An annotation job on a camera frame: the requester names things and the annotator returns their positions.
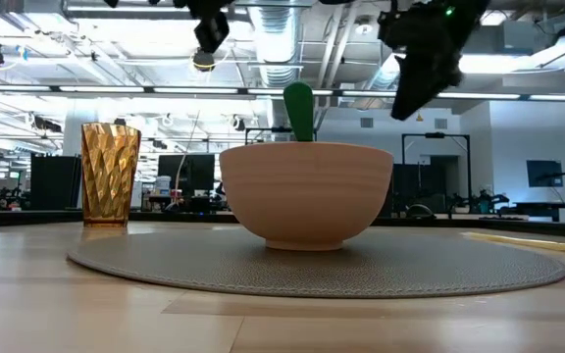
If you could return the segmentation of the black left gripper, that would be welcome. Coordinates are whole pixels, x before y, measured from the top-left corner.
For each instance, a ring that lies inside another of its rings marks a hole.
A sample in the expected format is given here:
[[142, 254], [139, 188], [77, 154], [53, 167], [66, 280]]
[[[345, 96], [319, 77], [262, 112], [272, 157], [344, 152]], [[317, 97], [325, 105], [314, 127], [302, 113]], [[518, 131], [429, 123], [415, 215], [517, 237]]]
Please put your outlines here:
[[230, 26], [223, 12], [211, 18], [204, 18], [194, 30], [195, 37], [202, 51], [214, 54], [230, 33]]

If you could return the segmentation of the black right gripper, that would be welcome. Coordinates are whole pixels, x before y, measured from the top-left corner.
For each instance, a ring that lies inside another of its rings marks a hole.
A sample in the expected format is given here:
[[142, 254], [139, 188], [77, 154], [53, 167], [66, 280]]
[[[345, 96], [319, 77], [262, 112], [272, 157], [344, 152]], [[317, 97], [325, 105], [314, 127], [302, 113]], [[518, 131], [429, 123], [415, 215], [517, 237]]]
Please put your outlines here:
[[385, 44], [404, 51], [396, 59], [400, 77], [390, 113], [394, 119], [407, 120], [447, 87], [461, 83], [459, 64], [469, 38], [469, 29], [386, 32]]

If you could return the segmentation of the gold spoon with green handle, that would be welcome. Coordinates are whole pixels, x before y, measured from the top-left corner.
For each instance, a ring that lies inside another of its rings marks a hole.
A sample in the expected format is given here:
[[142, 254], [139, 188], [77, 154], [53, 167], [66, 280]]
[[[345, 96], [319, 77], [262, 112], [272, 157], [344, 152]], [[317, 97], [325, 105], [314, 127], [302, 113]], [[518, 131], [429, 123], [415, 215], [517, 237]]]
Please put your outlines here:
[[312, 88], [296, 81], [283, 90], [283, 102], [295, 139], [300, 142], [314, 140], [314, 94]]

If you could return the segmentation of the pink bowl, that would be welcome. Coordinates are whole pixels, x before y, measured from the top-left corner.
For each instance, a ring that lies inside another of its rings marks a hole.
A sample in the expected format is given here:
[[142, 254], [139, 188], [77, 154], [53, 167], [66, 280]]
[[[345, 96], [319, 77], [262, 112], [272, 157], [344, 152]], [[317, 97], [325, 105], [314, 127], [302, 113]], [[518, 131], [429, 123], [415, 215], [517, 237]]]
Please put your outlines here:
[[273, 142], [220, 155], [236, 219], [281, 250], [330, 251], [364, 231], [385, 203], [393, 157], [331, 142]]

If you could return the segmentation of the black desk monitor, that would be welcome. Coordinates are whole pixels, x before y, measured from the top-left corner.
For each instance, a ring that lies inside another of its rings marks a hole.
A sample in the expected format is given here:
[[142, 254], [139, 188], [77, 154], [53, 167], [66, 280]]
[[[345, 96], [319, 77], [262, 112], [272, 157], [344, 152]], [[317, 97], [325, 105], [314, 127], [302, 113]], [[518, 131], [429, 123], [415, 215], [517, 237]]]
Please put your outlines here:
[[215, 155], [161, 155], [158, 176], [170, 177], [170, 189], [179, 189], [188, 195], [195, 190], [214, 189]]

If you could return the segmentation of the amber faceted plastic cup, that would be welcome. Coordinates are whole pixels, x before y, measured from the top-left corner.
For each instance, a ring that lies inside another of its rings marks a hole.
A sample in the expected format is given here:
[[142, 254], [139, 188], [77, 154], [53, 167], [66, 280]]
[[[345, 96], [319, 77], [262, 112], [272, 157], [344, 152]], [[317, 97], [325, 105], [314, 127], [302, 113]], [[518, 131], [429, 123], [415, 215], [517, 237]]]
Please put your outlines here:
[[81, 126], [82, 216], [86, 227], [125, 227], [141, 142], [131, 126]]

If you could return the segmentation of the black room partition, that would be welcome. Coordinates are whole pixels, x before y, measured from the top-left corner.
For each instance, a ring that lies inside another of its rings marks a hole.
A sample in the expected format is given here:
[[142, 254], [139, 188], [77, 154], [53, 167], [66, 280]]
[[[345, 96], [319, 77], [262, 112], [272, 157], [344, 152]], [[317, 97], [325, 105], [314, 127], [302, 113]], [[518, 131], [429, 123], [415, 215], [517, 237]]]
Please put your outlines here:
[[81, 183], [80, 156], [30, 157], [30, 209], [75, 209]]

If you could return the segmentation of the round grey placemat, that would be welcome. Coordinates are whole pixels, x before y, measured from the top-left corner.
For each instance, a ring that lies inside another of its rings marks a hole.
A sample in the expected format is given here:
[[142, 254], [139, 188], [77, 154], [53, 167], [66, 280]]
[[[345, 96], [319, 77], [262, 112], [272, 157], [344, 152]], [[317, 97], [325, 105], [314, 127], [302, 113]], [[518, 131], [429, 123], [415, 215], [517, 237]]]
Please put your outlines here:
[[69, 258], [105, 274], [247, 295], [418, 298], [558, 282], [565, 265], [537, 252], [435, 233], [371, 228], [339, 250], [285, 251], [240, 227], [179, 229], [81, 242]]

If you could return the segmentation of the black distant rig frame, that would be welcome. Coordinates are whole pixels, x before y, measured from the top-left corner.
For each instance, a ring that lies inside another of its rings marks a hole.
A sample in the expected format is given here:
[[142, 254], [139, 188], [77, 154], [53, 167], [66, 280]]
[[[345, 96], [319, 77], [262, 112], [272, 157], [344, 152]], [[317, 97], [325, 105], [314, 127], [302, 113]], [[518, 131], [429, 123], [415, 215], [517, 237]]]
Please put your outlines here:
[[425, 132], [425, 133], [403, 133], [401, 134], [401, 164], [406, 165], [406, 153], [409, 147], [406, 146], [406, 139], [408, 137], [421, 137], [426, 139], [444, 139], [450, 138], [453, 142], [458, 143], [457, 138], [465, 140], [465, 146], [462, 148], [466, 151], [467, 160], [467, 182], [468, 182], [468, 203], [472, 206], [473, 203], [473, 185], [472, 185], [472, 157], [471, 157], [471, 137], [470, 134], [453, 134], [444, 132]]

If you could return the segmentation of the silver ceiling duct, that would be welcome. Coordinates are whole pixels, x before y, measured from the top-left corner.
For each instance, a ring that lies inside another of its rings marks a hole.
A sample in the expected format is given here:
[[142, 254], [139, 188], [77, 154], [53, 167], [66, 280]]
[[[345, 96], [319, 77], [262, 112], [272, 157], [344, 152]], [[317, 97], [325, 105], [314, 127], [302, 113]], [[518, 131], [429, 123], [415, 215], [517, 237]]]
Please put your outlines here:
[[255, 30], [257, 60], [262, 82], [268, 87], [285, 87], [297, 80], [297, 41], [300, 11], [287, 7], [248, 9]]

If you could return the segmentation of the wall mounted screen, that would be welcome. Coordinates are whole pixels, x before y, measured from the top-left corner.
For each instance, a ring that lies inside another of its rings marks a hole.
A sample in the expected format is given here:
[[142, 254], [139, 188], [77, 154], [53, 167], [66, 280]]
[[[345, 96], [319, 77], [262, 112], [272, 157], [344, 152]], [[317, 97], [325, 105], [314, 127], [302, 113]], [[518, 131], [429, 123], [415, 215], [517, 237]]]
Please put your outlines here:
[[561, 187], [563, 185], [563, 171], [559, 161], [528, 160], [527, 174], [529, 187]]

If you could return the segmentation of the black aluminium table frame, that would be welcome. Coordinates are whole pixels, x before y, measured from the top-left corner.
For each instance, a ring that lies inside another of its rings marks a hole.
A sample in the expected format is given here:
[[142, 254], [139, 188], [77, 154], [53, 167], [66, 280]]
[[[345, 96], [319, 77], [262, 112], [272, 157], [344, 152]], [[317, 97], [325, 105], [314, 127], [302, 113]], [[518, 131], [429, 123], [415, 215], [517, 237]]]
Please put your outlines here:
[[[237, 224], [234, 215], [195, 215], [134, 212], [129, 216], [131, 221], [170, 222], [170, 223], [212, 223]], [[81, 222], [81, 211], [0, 211], [0, 227], [43, 225], [54, 223]], [[565, 224], [528, 221], [512, 221], [507, 219], [435, 219], [410, 220], [376, 218], [372, 227], [456, 227], [481, 228], [523, 233], [536, 233], [565, 237]]]

